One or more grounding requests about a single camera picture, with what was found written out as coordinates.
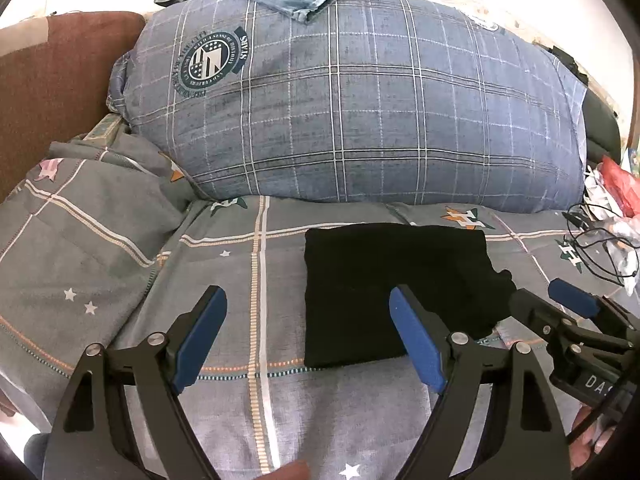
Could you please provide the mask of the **right hand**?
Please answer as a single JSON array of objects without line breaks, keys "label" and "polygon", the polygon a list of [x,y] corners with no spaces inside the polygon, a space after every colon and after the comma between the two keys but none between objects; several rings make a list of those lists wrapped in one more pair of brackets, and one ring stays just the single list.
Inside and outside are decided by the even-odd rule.
[{"label": "right hand", "polygon": [[596,419],[573,443],[570,444],[570,468],[576,470],[585,465],[591,456],[599,454],[614,434],[616,426],[605,416]]}]

